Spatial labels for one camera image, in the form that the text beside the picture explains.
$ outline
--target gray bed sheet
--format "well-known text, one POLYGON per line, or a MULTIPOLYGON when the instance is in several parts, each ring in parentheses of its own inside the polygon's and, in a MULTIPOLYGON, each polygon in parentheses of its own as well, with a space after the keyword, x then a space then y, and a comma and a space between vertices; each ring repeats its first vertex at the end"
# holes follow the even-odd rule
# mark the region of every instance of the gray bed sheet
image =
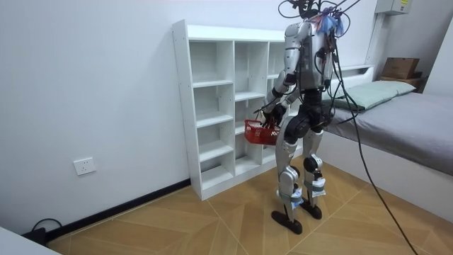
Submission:
MULTIPOLYGON (((362 144, 400 156, 453 176, 453 98, 409 93, 359 113, 362 144)), ((326 129, 357 141, 351 117, 336 109, 326 129)))

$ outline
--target black foot pad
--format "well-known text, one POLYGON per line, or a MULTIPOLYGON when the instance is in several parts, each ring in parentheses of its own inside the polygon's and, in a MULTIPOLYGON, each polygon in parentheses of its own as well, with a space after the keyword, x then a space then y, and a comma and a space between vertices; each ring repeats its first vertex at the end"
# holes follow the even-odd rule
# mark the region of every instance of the black foot pad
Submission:
POLYGON ((313 218, 317 220, 323 218, 323 212, 321 211, 321 209, 319 209, 317 205, 315 207, 312 207, 307 199, 305 198, 302 199, 304 199, 304 202, 300 205, 300 207, 306 210, 311 216, 313 216, 313 218))
POLYGON ((302 234, 302 224, 300 224, 300 222, 298 222, 297 220, 294 220, 294 222, 290 222, 288 220, 288 216, 286 216, 286 214, 278 212, 278 211, 273 211, 270 214, 270 216, 278 224, 280 224, 283 227, 286 227, 287 229, 293 231, 295 234, 302 234))

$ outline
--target red basket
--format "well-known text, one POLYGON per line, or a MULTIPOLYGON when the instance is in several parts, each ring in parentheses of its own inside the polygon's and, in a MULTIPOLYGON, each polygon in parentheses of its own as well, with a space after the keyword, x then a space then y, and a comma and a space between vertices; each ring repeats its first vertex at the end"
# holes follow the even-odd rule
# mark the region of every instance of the red basket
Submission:
POLYGON ((275 145, 280 132, 278 127, 265 128, 259 120, 246 120, 246 139, 257 145, 275 145))

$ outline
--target floor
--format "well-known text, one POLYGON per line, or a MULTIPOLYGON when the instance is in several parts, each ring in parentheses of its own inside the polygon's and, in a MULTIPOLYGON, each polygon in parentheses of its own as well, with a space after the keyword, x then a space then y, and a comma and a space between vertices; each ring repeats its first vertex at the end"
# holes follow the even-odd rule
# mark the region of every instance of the floor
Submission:
MULTIPOLYGON (((302 160, 293 164, 301 166, 302 160)), ((70 255, 411 254, 370 185, 327 164, 323 172, 323 219, 296 209, 301 235, 270 218, 273 210, 282 210, 273 169, 206 201, 185 188, 49 246, 70 255)), ((453 254, 453 224, 383 195, 420 255, 453 254)))

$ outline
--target power socket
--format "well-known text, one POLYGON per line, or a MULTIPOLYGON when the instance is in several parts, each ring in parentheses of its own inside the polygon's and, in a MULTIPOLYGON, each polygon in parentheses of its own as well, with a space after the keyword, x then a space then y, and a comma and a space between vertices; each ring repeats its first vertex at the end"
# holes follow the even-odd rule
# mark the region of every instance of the power socket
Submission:
POLYGON ((96 171, 93 158, 74 161, 77 175, 87 174, 96 171))

